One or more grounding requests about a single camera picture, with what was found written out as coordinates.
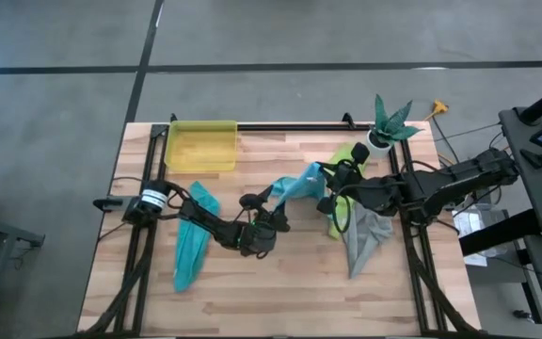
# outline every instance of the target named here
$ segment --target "yellow plastic bin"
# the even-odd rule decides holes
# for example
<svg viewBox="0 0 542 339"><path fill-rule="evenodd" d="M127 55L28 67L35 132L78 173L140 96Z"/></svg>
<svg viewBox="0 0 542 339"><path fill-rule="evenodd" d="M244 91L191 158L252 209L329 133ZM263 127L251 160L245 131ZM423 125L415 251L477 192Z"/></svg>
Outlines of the yellow plastic bin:
<svg viewBox="0 0 542 339"><path fill-rule="evenodd" d="M228 171L235 168L236 121L173 121L165 163L178 172Z"/></svg>

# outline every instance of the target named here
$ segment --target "artificial plant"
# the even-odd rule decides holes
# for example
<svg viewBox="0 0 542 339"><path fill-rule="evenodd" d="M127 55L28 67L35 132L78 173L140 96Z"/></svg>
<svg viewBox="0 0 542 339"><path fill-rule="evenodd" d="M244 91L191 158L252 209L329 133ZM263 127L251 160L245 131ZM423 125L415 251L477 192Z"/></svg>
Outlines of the artificial plant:
<svg viewBox="0 0 542 339"><path fill-rule="evenodd" d="M417 127L404 125L410 110L411 102L409 101L404 107L388 117L382 98L376 94L375 126L372 128L372 133L377 141L392 146L396 141L405 140L420 132L421 129Z"/></svg>

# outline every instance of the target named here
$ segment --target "wooden table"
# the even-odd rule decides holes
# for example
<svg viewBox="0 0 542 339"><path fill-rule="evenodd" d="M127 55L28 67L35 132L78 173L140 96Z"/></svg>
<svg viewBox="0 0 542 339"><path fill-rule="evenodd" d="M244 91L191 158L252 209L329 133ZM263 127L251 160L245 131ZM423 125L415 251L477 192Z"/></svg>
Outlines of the wooden table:
<svg viewBox="0 0 542 339"><path fill-rule="evenodd" d="M411 124L423 129L409 140L412 157L438 167L430 125ZM141 177L150 129L150 123L127 125L116 177ZM284 175L297 177L311 162L328 160L341 144L364 140L365 133L240 132L238 139L235 171L207 174L169 171L167 180L183 187L200 181L220 201L220 216L234 218L240 210L238 199L243 194L258 193ZM400 150L397 153L403 164ZM366 177L391 172L388 157L368 161ZM138 182L118 180L110 193L137 195L138 190ZM327 236L327 218L315 206L312 200L287 203L286 215L292 230L278 234L275 250L263 260L244 258L237 251L222 249L211 241L198 280L181 294L173 291L172 284L178 221L160 222L141 334L419 334L398 216L393 222L394 236L375 251L356 279L348 280L344 244ZM120 212L106 215L102 233L119 225L120 217ZM447 215L444 217L445 221L451 221ZM79 330L92 325L119 291L130 233L131 227L126 226L99 244ZM466 320L480 328L456 234L440 224L430 227L428 233L440 286ZM432 318L429 294L427 290L424 292L428 315ZM133 303L135 298L129 301L125 324L133 319Z"/></svg>

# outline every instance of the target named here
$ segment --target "concrete floor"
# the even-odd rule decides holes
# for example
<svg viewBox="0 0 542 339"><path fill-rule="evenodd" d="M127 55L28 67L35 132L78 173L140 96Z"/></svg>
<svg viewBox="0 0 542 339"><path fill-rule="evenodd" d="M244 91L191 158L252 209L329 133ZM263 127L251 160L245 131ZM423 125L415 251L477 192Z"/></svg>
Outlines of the concrete floor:
<svg viewBox="0 0 542 339"><path fill-rule="evenodd" d="M0 0L0 67L137 65L153 0ZM151 64L542 60L542 0L167 0ZM0 338L74 331L135 82L127 74L0 75L0 219L47 234L0 292ZM497 122L542 95L542 68L149 74L135 119L335 121L372 118L375 93L412 120L435 98L447 135ZM454 137L461 159L499 127ZM438 150L449 154L442 142ZM501 207L529 206L521 182ZM473 286L483 327L542 338L513 319L516 285Z"/></svg>

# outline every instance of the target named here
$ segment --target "teal cloth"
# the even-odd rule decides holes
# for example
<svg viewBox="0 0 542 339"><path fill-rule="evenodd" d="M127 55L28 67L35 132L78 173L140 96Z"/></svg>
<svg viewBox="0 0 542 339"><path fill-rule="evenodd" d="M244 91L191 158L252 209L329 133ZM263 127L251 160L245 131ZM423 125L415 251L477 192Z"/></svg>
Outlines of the teal cloth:
<svg viewBox="0 0 542 339"><path fill-rule="evenodd" d="M218 216L220 205L204 186L195 182L189 193L200 206ZM206 247L211 235L192 222L181 220L175 250L174 285L176 292L186 290L198 277L204 266Z"/></svg>
<svg viewBox="0 0 542 339"><path fill-rule="evenodd" d="M320 201L325 195L326 179L319 171L319 164L312 163L300 177L281 177L273 183L271 196L279 196L276 208L283 207L288 199L313 197Z"/></svg>

